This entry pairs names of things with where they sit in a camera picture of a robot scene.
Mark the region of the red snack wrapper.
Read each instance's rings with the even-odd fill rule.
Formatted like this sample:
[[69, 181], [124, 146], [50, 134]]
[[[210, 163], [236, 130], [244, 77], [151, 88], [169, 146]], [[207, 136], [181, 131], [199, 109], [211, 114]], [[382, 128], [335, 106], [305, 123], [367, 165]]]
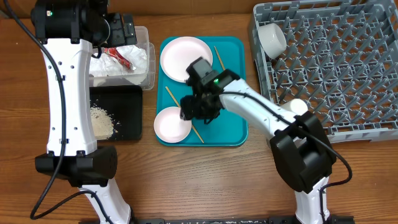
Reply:
[[123, 67], [125, 67], [128, 70], [132, 70], [134, 67], [132, 66], [132, 63], [126, 59], [125, 57], [123, 57], [121, 55], [121, 53], [119, 53], [119, 51], [116, 49], [116, 47], [113, 48], [105, 48], [104, 52], [112, 57], [115, 58]]

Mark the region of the white napkin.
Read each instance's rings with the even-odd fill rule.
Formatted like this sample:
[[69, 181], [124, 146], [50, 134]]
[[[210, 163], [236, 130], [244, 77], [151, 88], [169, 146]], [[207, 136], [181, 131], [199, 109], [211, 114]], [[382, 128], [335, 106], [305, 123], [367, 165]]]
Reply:
[[135, 45], [102, 48], [101, 57], [91, 59], [89, 75], [98, 84], [126, 79], [139, 85], [147, 77], [148, 63], [147, 52]]

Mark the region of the small pink bowl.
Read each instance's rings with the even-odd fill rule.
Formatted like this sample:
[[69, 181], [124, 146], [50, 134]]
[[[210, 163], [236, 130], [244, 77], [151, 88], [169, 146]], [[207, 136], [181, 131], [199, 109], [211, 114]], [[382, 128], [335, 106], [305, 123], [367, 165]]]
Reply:
[[192, 129], [190, 120], [180, 117], [181, 109], [171, 106], [163, 109], [154, 120], [154, 131], [156, 136], [167, 143], [177, 143], [184, 140]]

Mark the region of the wooden chopstick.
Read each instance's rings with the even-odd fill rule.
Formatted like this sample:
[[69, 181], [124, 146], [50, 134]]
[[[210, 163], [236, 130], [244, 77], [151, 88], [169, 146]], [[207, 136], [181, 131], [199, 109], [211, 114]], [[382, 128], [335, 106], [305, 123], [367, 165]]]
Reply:
[[[173, 99], [174, 103], [181, 108], [180, 103], [177, 101], [177, 99], [174, 97], [173, 93], [170, 91], [168, 86], [165, 86], [165, 89], [167, 90], [167, 92], [169, 93], [170, 97]], [[203, 138], [200, 136], [199, 132], [197, 131], [196, 127], [193, 125], [192, 123], [192, 129], [195, 132], [195, 134], [198, 136], [198, 138], [200, 139], [201, 143], [204, 144], [204, 140]]]
[[215, 50], [215, 52], [216, 52], [216, 55], [217, 55], [217, 57], [218, 57], [218, 61], [219, 61], [220, 65], [221, 65], [222, 70], [225, 70], [224, 63], [223, 63], [223, 61], [222, 61], [222, 58], [221, 58], [220, 53], [219, 53], [219, 51], [218, 51], [218, 49], [217, 49], [216, 46], [214, 46], [214, 50]]

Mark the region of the large pink plate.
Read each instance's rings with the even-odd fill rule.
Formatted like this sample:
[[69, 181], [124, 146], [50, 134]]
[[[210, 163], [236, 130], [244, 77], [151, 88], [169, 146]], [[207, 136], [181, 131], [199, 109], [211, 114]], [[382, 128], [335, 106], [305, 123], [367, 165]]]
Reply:
[[170, 79], [184, 83], [189, 78], [186, 69], [199, 57], [213, 64], [212, 51], [204, 41], [196, 37], [178, 37], [163, 48], [160, 66]]

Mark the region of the white paper cup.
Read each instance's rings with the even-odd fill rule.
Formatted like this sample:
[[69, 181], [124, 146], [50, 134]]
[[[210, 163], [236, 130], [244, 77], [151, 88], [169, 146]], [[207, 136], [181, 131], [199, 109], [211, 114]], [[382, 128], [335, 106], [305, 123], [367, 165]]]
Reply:
[[297, 115], [303, 115], [308, 111], [307, 104], [299, 98], [290, 100], [289, 102], [281, 105], [280, 107], [287, 111], [291, 111]]

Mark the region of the grey bowl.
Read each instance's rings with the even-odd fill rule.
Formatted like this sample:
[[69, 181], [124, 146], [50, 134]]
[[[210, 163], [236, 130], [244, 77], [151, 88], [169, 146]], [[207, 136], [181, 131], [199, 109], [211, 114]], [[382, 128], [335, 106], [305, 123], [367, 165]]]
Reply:
[[260, 26], [257, 32], [261, 47], [269, 58], [276, 59], [286, 50], [285, 35], [277, 24]]

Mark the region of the pile of rice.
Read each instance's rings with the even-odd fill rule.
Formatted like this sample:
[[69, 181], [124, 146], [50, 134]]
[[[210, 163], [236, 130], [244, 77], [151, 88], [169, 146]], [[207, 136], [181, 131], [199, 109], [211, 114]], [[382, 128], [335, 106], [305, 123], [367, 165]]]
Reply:
[[90, 106], [90, 114], [94, 135], [97, 140], [109, 140], [119, 132], [116, 129], [119, 121], [116, 121], [114, 115], [100, 107], [99, 104], [93, 103]]

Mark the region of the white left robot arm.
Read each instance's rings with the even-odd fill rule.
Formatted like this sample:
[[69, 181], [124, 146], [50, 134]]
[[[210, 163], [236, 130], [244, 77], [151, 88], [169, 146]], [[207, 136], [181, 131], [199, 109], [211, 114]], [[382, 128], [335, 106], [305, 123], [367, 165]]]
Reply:
[[115, 180], [113, 146], [97, 144], [90, 115], [90, 62], [102, 48], [137, 42], [130, 14], [108, 12], [107, 1], [37, 1], [31, 11], [49, 84], [50, 132], [35, 168], [85, 195], [101, 223], [132, 223]]

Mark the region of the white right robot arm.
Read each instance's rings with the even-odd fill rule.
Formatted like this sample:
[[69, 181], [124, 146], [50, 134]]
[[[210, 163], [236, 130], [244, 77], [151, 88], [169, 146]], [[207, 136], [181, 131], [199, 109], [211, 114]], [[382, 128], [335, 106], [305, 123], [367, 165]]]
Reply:
[[203, 57], [186, 69], [192, 95], [180, 100], [183, 120], [210, 124], [221, 110], [244, 118], [265, 135], [275, 166], [294, 190], [299, 223], [328, 223], [325, 187], [336, 156], [318, 118], [309, 111], [293, 112], [271, 103], [244, 79], [226, 69], [217, 72]]

